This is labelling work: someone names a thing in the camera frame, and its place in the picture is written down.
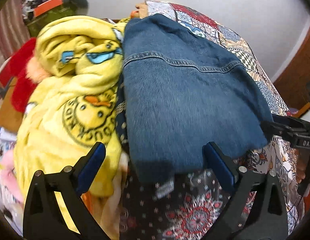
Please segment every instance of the green container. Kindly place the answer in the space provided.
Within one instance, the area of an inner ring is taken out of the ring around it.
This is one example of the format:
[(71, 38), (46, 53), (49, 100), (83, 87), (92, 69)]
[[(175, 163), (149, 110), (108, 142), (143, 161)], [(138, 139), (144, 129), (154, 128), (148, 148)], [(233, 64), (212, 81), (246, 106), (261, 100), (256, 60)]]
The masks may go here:
[(37, 37), (42, 28), (47, 24), (67, 16), (76, 15), (76, 6), (73, 4), (61, 4), (31, 20), (26, 26), (31, 37)]

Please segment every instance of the blue denim fabric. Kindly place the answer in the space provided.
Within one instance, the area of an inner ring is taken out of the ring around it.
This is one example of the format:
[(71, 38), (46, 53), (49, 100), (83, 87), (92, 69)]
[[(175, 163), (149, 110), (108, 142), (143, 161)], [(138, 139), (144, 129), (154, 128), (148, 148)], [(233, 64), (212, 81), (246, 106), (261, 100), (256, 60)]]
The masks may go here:
[(238, 158), (264, 147), (268, 104), (239, 59), (156, 14), (132, 19), (123, 42), (130, 157), (142, 183), (203, 168), (214, 141)]

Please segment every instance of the yellow blanket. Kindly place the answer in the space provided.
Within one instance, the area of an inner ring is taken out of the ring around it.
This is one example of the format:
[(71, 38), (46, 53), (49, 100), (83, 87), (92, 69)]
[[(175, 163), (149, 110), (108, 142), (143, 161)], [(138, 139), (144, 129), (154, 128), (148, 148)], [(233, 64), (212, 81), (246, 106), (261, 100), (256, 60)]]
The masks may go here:
[[(113, 194), (121, 155), (114, 106), (125, 25), (72, 16), (48, 24), (39, 33), (34, 55), (53, 76), (35, 89), (17, 134), (15, 169), (25, 197), (36, 170), (60, 172), (86, 155), (96, 141), (106, 145), (106, 159), (90, 193)], [(68, 227), (76, 231), (61, 195), (56, 195)]]

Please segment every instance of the metal bolt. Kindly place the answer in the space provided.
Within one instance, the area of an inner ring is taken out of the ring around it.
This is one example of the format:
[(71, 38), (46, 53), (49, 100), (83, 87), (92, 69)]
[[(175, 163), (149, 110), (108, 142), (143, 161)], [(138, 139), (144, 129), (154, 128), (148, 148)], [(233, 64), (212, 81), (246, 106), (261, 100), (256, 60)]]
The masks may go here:
[(70, 172), (72, 170), (72, 166), (66, 166), (64, 168), (64, 172)]
[(270, 176), (275, 177), (276, 176), (276, 172), (275, 171), (270, 171)]
[(36, 177), (39, 177), (41, 174), (42, 174), (42, 171), (40, 171), (40, 170), (35, 171), (35, 176), (36, 176)]
[(244, 166), (240, 166), (240, 167), (238, 168), (238, 170), (239, 170), (240, 172), (242, 172), (242, 173), (245, 173), (245, 172), (247, 171), (246, 167), (244, 167)]

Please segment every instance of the patterned bedspread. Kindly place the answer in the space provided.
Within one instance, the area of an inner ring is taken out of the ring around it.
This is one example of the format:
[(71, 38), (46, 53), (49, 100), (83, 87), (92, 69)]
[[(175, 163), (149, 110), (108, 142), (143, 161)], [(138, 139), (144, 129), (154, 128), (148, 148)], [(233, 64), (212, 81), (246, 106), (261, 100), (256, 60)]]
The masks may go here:
[[(262, 91), (271, 112), (279, 115), (287, 114), (286, 104), (247, 42), (237, 33), (186, 6), (156, 1), (146, 1), (146, 4), (148, 15), (161, 13), (185, 26), (194, 34), (234, 53), (246, 66), (247, 73)], [(249, 152), (245, 158), (237, 162), (259, 173), (276, 171), (286, 200), (291, 232), (304, 210), (303, 200), (297, 194), (296, 157), (289, 143), (280, 137), (274, 137), (269, 145)], [(162, 199), (156, 198), (155, 188), (141, 186), (133, 171), (129, 174), (123, 194), (121, 239), (200, 239), (217, 219), (230, 198), (210, 170), (181, 176), (175, 182), (174, 191)], [(239, 228), (244, 225), (248, 217), (254, 196), (252, 193), (247, 200)]]

